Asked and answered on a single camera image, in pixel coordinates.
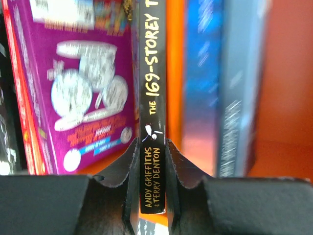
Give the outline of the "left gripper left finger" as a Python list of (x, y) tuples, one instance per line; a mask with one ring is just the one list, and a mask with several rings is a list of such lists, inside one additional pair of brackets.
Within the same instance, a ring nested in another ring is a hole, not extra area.
[(139, 142), (99, 173), (0, 178), (3, 235), (134, 235)]

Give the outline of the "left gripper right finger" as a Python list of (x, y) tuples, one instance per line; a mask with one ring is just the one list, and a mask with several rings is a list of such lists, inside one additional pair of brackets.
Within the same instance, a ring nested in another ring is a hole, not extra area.
[(313, 186), (296, 178), (214, 178), (167, 140), (171, 235), (310, 235)]

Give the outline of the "purple treehouse book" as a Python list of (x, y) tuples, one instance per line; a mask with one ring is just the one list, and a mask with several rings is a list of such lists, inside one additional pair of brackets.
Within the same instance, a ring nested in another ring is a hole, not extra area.
[(135, 137), (122, 0), (5, 0), (46, 174), (73, 174)]

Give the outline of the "dark blue book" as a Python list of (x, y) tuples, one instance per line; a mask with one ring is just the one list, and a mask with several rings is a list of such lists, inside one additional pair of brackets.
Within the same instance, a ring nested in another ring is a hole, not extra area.
[(244, 177), (255, 162), (268, 5), (267, 0), (224, 1), (217, 177)]

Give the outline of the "blue sunset Jane Eyre book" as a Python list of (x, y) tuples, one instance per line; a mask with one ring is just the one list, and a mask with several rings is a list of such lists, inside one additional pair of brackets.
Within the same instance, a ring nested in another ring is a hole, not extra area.
[(222, 0), (185, 4), (181, 150), (209, 175), (215, 174), (223, 25)]

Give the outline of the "black book gold text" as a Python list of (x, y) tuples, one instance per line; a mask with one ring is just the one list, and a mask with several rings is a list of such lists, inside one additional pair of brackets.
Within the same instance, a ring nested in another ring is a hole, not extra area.
[(140, 0), (140, 211), (165, 212), (166, 1)]

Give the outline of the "red comic book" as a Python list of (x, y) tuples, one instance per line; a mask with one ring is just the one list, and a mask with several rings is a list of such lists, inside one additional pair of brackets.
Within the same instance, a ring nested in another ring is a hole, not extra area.
[(8, 37), (8, 46), (13, 69), (15, 91), (22, 128), (22, 140), (24, 143), (28, 172), (31, 175), (46, 175), (45, 162), (42, 159), (35, 130), (17, 38), (14, 32), (13, 22), (8, 8), (8, 1), (3, 0), (1, 5)]

